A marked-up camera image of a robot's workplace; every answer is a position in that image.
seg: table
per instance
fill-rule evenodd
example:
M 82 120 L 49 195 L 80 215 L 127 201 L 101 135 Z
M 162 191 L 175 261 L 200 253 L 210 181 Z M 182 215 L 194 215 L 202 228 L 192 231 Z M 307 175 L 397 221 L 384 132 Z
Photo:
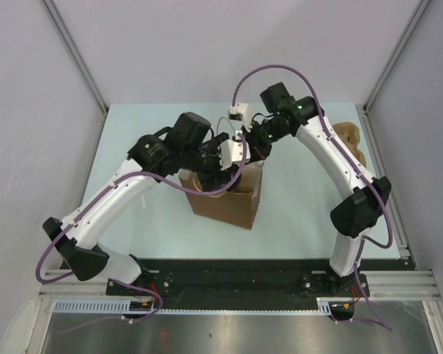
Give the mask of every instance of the table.
M 353 103 L 322 103 L 331 124 L 353 122 L 360 127 Z M 97 149 L 84 200 L 92 197 L 118 169 L 129 148 L 145 134 L 173 125 L 185 111 L 216 124 L 228 103 L 112 105 Z M 260 103 L 255 111 L 265 113 Z M 221 124 L 229 129 L 226 122 Z M 374 170 L 361 132 L 360 149 Z M 169 179 L 177 181 L 177 176 Z M 194 215 L 183 192 L 165 184 L 135 202 L 101 238 L 104 246 L 123 254 L 171 259 L 315 259 L 330 258 L 336 230 L 330 211 L 341 202 L 328 174 L 310 151 L 287 136 L 276 142 L 264 166 L 261 203 L 252 230 Z M 385 243 L 380 218 L 371 236 Z M 398 259 L 390 249 L 367 244 L 363 258 Z

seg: white table top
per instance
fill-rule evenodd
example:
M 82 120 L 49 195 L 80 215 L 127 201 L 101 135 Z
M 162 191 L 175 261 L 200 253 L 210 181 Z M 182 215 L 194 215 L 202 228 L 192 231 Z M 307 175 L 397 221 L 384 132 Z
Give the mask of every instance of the white table top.
M 229 104 L 112 105 L 97 150 L 85 200 L 105 184 L 142 135 L 173 125 L 182 112 L 193 111 L 212 122 L 226 116 Z M 323 103 L 331 124 L 353 122 L 360 127 L 353 103 Z M 253 104 L 265 112 L 262 104 Z M 221 127 L 227 130 L 226 122 Z M 361 133 L 360 149 L 374 170 Z M 170 179 L 177 181 L 177 176 Z M 330 258 L 336 230 L 330 211 L 341 202 L 328 174 L 309 150 L 287 136 L 273 145 L 264 166 L 261 203 L 252 230 L 192 213 L 183 192 L 160 184 L 129 207 L 101 238 L 124 254 L 173 259 L 312 259 Z M 380 218 L 371 236 L 385 243 Z M 364 258 L 397 259 L 395 241 L 388 250 L 367 244 Z

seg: brown cardboard piece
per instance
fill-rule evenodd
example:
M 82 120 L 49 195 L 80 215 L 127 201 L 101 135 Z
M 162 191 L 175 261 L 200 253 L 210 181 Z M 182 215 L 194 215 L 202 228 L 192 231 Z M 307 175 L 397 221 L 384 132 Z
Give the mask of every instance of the brown cardboard piece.
M 262 163 L 247 165 L 237 188 L 220 196 L 208 197 L 185 193 L 194 214 L 251 229 L 261 199 L 263 166 Z M 179 180 L 183 187 L 200 190 L 196 173 L 181 170 Z
M 357 125 L 351 122 L 343 122 L 333 124 L 333 129 L 354 157 L 356 157 L 357 161 L 361 162 L 361 164 L 366 167 L 364 153 L 357 148 L 361 141 L 360 129 Z

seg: gray wall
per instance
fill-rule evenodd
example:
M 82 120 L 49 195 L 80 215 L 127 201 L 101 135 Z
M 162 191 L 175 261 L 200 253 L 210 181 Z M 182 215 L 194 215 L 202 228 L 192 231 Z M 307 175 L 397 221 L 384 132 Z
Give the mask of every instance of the gray wall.
M 227 102 L 244 74 L 283 63 L 323 101 L 365 102 L 419 0 L 55 0 L 109 103 Z M 294 75 L 260 73 L 240 92 Z
M 436 0 L 371 110 L 413 253 L 443 296 L 443 0 Z
M 38 293 L 41 224 L 77 206 L 102 122 L 39 1 L 0 0 L 0 340 Z

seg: metal floor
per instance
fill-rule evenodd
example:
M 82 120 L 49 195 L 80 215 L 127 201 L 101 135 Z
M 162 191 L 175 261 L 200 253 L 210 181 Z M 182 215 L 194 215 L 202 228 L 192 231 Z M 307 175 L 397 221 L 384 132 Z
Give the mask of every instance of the metal floor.
M 358 305 L 356 317 L 371 316 L 365 303 Z M 437 353 L 421 302 L 381 302 L 377 309 L 393 333 L 364 323 L 335 326 L 325 316 L 161 315 L 132 325 L 111 319 L 60 335 L 53 331 L 97 317 L 57 313 L 42 353 Z

